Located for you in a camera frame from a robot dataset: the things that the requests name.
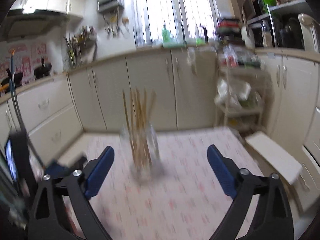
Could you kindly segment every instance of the blue gripper pad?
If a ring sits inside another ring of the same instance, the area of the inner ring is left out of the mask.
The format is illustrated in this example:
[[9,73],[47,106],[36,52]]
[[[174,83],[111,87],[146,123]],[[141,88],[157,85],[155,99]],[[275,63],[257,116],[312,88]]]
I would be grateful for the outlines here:
[[208,147],[208,161],[224,193],[234,199],[237,196],[236,181],[223,161],[223,156],[215,145]]
[[96,196],[106,178],[113,161],[115,152],[112,147],[106,147],[98,159],[98,163],[87,178],[86,191],[84,195],[87,199]]

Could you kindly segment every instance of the metal screw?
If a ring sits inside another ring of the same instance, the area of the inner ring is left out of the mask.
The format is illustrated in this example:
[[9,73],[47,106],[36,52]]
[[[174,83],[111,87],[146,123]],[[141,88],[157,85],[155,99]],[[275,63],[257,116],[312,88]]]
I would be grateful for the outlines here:
[[271,174],[271,178],[273,178],[273,179],[279,179],[279,175],[276,174],[276,173],[272,173],[272,174]]
[[43,176],[43,180],[49,180],[51,178],[51,176],[49,174],[46,174]]
[[75,176],[75,177],[78,177],[82,174],[82,171],[81,170],[75,170],[72,175]]
[[250,174],[250,172],[247,170],[247,169],[240,169],[240,173],[242,174],[242,175],[249,175]]

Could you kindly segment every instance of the cabinet handle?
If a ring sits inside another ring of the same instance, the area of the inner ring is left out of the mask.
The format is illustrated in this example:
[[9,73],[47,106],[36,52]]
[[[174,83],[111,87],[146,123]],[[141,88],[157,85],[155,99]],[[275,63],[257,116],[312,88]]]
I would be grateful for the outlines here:
[[88,74],[88,80],[89,80],[89,85],[90,85],[90,87],[91,87],[90,73]]
[[169,75],[169,63],[168,63],[168,59],[167,59],[167,58],[165,59],[165,63],[167,64],[167,74],[168,74],[168,77],[170,77],[170,75]]
[[277,85],[279,87],[279,83],[280,83],[280,65],[278,65],[278,70],[277,70]]
[[284,89],[286,89],[287,88],[287,67],[283,66],[283,70],[284,70],[283,87]]
[[42,104],[38,104],[39,109],[47,108],[49,106],[49,99],[42,101]]
[[310,187],[307,185],[307,183],[306,183],[306,181],[304,180],[304,178],[301,176],[301,174],[299,175],[300,176],[300,178],[302,179],[302,185],[308,190],[308,191],[310,191]]
[[179,61],[178,58],[176,57],[176,64],[177,64],[177,73],[178,73],[178,78],[180,79],[180,67],[179,67]]
[[59,131],[59,133],[55,133],[54,137],[51,138],[51,140],[54,142],[54,143],[57,143],[61,140],[61,130]]
[[12,124],[11,124],[11,120],[10,120],[10,116],[9,116],[9,111],[8,110],[5,111],[5,116],[7,117],[7,122],[8,122],[9,128],[10,128],[10,131],[11,131],[12,130]]
[[97,84],[97,74],[95,72],[93,73],[93,80],[95,84]]

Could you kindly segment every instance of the faucet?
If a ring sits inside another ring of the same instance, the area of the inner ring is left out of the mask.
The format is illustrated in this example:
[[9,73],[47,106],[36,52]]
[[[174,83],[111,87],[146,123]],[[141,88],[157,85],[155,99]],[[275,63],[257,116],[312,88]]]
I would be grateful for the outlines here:
[[184,33],[184,28],[183,28],[182,21],[178,20],[176,17],[173,18],[173,21],[176,21],[177,23],[180,23],[180,24],[181,24],[182,36],[183,36],[183,44],[187,45],[186,35],[185,35],[185,33]]

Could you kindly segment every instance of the window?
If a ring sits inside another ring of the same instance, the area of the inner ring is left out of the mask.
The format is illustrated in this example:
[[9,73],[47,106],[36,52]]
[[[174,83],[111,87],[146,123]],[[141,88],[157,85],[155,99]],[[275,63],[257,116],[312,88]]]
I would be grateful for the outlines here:
[[183,23],[186,38],[195,38],[196,26],[208,30],[213,38],[216,17],[212,0],[133,0],[135,12],[135,38],[137,45],[162,40],[164,24],[172,38],[182,38]]

